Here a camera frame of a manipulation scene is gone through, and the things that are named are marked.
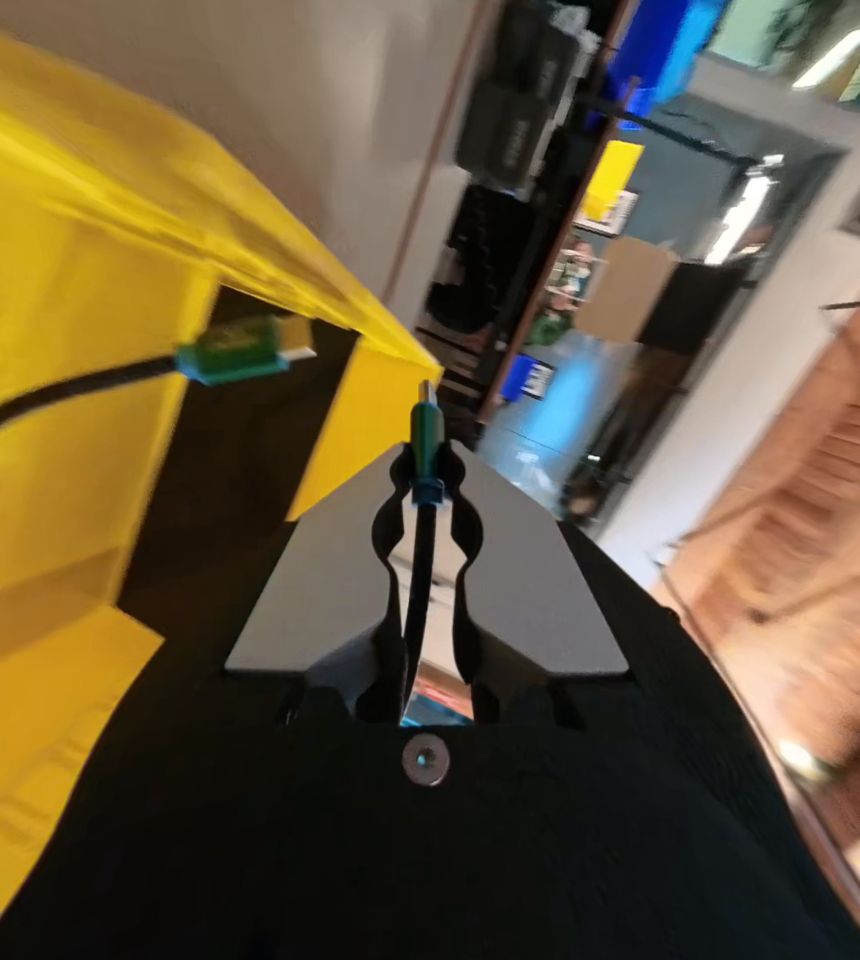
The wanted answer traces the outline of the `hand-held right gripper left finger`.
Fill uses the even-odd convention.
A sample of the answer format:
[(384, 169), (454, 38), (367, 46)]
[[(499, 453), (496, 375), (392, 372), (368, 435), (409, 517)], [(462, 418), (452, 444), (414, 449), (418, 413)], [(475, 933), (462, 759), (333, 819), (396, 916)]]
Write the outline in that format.
[(402, 696), (407, 664), (399, 583), (389, 560), (404, 535), (410, 450), (391, 446), (306, 510), (224, 669)]

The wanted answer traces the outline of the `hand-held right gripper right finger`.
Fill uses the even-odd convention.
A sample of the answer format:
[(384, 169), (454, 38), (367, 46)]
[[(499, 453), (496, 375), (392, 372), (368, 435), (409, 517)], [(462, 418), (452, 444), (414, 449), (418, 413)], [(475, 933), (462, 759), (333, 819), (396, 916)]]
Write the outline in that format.
[(628, 676), (628, 662), (554, 517), (458, 441), (445, 453), (463, 554), (453, 648), (474, 694)]

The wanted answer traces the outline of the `large yellow storage bin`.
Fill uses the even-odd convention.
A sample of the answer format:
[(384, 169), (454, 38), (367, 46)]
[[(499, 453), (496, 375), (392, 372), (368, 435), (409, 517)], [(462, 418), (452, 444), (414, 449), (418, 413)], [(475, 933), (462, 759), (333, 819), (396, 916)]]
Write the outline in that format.
[[(221, 287), (360, 336), (294, 519), (405, 437), (439, 366), (214, 138), (0, 33), (0, 404), (196, 338)], [(163, 643), (117, 597), (185, 391), (0, 430), (0, 917)]]

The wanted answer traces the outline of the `black bin divider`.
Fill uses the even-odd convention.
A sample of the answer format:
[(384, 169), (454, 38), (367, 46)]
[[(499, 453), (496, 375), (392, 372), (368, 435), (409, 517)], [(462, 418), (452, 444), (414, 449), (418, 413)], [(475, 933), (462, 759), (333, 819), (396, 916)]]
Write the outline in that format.
[(189, 385), (124, 577), (119, 607), (172, 618), (254, 602), (359, 334), (311, 321), (314, 356), (220, 386)]

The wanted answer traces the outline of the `glass partition window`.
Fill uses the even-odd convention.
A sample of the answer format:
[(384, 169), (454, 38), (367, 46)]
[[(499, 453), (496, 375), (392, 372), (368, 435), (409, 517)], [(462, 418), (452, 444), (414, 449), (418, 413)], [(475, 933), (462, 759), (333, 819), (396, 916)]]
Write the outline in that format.
[[(543, 401), (501, 400), (476, 450), (558, 518), (606, 519), (746, 313), (843, 151), (683, 93), (649, 117), (737, 154), (783, 154), (776, 171), (745, 174), (639, 128), (618, 139), (644, 146), (625, 189), (640, 194), (623, 232), (607, 238), (573, 225), (595, 263), (572, 328), (552, 346), (521, 354), (557, 367)], [(636, 342), (680, 261), (749, 271), (697, 353)]]

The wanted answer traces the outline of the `small blue bin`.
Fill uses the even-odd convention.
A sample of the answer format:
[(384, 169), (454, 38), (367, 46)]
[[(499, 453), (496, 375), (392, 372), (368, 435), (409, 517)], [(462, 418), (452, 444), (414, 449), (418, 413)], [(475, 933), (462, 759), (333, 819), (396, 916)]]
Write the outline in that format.
[(500, 398), (507, 403), (518, 402), (538, 366), (539, 361), (530, 354), (516, 354), (499, 390)]

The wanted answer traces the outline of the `long brown-edged table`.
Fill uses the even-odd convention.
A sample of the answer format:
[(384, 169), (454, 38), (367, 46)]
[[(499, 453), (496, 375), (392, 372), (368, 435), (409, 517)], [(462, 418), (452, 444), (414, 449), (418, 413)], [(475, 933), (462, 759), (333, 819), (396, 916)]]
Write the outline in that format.
[(509, 285), (477, 369), (482, 392), (473, 402), (473, 412), (478, 426), (485, 426), (496, 410), (500, 390), (532, 328), (557, 254), (570, 231), (604, 145), (612, 137), (615, 120), (610, 110), (617, 96), (605, 91), (612, 84), (608, 71), (625, 42), (639, 4), (638, 1), (616, 3), (588, 74), (578, 80), (563, 123), (552, 134), (544, 152), (531, 195), (536, 213), (533, 233), (524, 247), (520, 269)]

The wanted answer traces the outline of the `small yellow bin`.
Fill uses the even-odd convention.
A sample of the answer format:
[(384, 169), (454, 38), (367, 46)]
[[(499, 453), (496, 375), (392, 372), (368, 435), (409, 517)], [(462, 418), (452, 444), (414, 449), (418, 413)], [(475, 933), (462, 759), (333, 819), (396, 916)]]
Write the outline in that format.
[(604, 146), (586, 187), (578, 210), (588, 222), (603, 222), (624, 192), (644, 146), (611, 139)]

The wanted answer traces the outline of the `black hard case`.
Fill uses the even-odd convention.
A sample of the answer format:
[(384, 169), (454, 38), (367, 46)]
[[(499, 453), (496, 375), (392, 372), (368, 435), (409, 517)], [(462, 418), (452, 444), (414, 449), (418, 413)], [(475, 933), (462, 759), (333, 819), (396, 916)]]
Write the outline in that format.
[(493, 188), (522, 187), (551, 115), (550, 105), (532, 93), (480, 80), (464, 116), (457, 165)]
[(577, 38), (557, 29), (542, 8), (512, 2), (496, 36), (492, 79), (515, 93), (558, 108), (580, 53)]

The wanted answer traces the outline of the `blue storage bin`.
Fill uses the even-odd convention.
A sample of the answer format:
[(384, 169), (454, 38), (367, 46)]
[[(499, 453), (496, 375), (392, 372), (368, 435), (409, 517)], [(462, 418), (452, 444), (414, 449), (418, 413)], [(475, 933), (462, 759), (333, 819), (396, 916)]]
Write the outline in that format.
[(640, 1), (606, 68), (602, 97), (647, 117), (685, 90), (726, 1)]

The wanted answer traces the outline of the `black wall panel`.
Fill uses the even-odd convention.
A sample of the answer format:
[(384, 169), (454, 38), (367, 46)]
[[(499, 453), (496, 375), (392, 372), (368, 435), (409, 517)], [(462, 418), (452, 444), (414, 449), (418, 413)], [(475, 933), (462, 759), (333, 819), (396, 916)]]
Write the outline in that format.
[(747, 259), (723, 265), (680, 261), (636, 342), (692, 357), (701, 348), (748, 274)]

